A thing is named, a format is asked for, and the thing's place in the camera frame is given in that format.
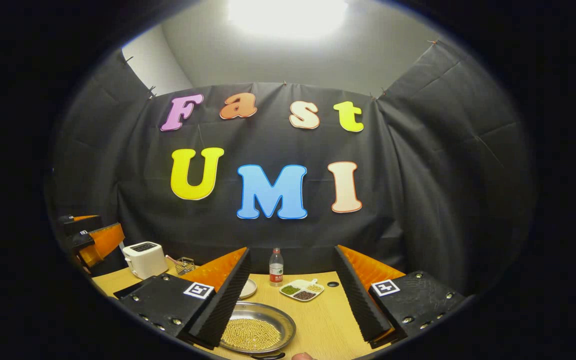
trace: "brown beans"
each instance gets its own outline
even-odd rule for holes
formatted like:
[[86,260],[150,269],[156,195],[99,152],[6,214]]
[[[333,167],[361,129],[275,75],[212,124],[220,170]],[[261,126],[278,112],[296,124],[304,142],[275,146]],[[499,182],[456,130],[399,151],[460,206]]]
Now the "brown beans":
[[297,292],[293,296],[299,300],[308,300],[308,299],[312,299],[315,296],[315,294],[313,294],[312,292],[308,292],[308,291],[302,291],[302,292]]

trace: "soybeans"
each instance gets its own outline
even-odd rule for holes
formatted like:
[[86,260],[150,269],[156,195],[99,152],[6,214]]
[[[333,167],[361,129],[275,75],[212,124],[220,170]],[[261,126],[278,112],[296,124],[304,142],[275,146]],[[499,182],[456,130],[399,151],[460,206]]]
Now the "soybeans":
[[312,284],[312,285],[310,285],[309,287],[306,287],[306,289],[307,289],[307,290],[310,290],[311,292],[316,292],[316,293],[322,291],[322,288],[319,287],[319,286],[317,286],[317,285],[315,285],[315,284]]
[[229,346],[250,351],[269,349],[280,338],[274,326],[258,319],[231,319],[221,337]]

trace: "white plate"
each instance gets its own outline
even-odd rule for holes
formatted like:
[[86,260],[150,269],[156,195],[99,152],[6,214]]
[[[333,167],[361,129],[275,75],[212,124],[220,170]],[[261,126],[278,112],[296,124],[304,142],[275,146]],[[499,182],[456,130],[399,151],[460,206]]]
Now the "white plate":
[[250,278],[246,281],[244,288],[241,289],[241,294],[239,294],[240,299],[246,299],[251,297],[257,291],[257,284]]
[[[298,279],[298,280],[292,281],[292,282],[290,282],[290,283],[288,283],[288,284],[286,284],[286,285],[283,285],[282,287],[279,287],[279,292],[281,292],[281,293],[284,294],[285,296],[291,297],[291,298],[293,298],[293,299],[295,299],[295,300],[297,300],[297,301],[303,301],[303,302],[311,301],[311,300],[315,299],[316,297],[320,296],[320,294],[321,294],[322,292],[324,292],[324,290],[326,290],[326,287],[324,287],[324,285],[317,284],[317,279],[316,279],[316,278],[315,278],[314,280],[315,280],[315,285],[317,285],[318,287],[321,288],[321,291],[320,291],[320,292],[314,292],[314,291],[307,290],[306,288],[311,285],[311,282],[310,282],[310,281],[306,281],[306,280],[301,280],[301,278]],[[298,288],[299,291],[295,292],[294,294],[290,294],[290,295],[289,295],[289,294],[286,294],[285,292],[282,291],[282,289],[285,288],[285,287]],[[308,293],[314,294],[315,296],[309,298],[308,300],[302,300],[302,299],[300,299],[300,298],[296,298],[295,295],[299,294],[299,293],[302,292],[302,291],[303,291],[303,292],[308,292]]]

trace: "white wall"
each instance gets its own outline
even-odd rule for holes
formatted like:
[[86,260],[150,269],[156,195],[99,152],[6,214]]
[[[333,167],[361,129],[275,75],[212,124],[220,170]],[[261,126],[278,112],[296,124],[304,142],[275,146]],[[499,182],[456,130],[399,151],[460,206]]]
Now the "white wall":
[[244,30],[230,18],[230,0],[199,1],[166,19],[162,30],[195,87],[288,82],[375,97],[428,50],[428,41],[440,37],[422,18],[391,2],[345,2],[341,25],[312,38]]
[[121,48],[141,82],[158,96],[193,88],[164,37],[161,25],[147,30]]

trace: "colorful foam letter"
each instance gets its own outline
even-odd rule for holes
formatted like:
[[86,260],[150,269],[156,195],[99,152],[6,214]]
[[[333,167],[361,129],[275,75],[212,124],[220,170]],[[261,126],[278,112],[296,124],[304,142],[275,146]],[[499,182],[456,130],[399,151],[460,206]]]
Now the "colorful foam letter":
[[336,213],[352,213],[362,208],[362,202],[357,200],[355,193],[354,172],[357,164],[351,161],[339,161],[329,164],[328,170],[334,176],[334,192],[336,200],[332,211]]
[[280,219],[303,219],[308,215],[302,201],[302,180],[308,173],[301,165],[286,165],[281,169],[274,185],[259,165],[243,165],[237,169],[243,180],[241,191],[241,209],[237,211],[240,219],[256,219],[259,211],[255,208],[255,199],[265,217],[275,212],[279,200],[281,209],[277,211]]
[[355,121],[355,114],[360,115],[362,110],[355,107],[352,101],[339,102],[332,109],[339,111],[339,124],[343,129],[353,133],[361,132],[364,129],[363,123]]
[[219,116],[222,119],[251,117],[257,112],[255,95],[249,92],[242,92],[230,96],[225,102],[226,106],[219,112]]
[[201,104],[202,101],[204,101],[202,94],[173,98],[172,109],[168,113],[166,122],[161,126],[162,132],[181,128],[181,117],[183,116],[183,120],[188,119],[195,104]]
[[295,101],[290,105],[290,123],[295,128],[314,129],[320,125],[317,105],[312,102]]
[[170,188],[172,192],[184,200],[201,200],[210,195],[215,188],[217,179],[217,161],[224,155],[220,147],[207,147],[201,151],[205,158],[203,164],[203,178],[201,184],[192,186],[188,184],[188,167],[190,159],[195,157],[195,151],[191,148],[180,148],[172,153],[172,174],[170,175]]

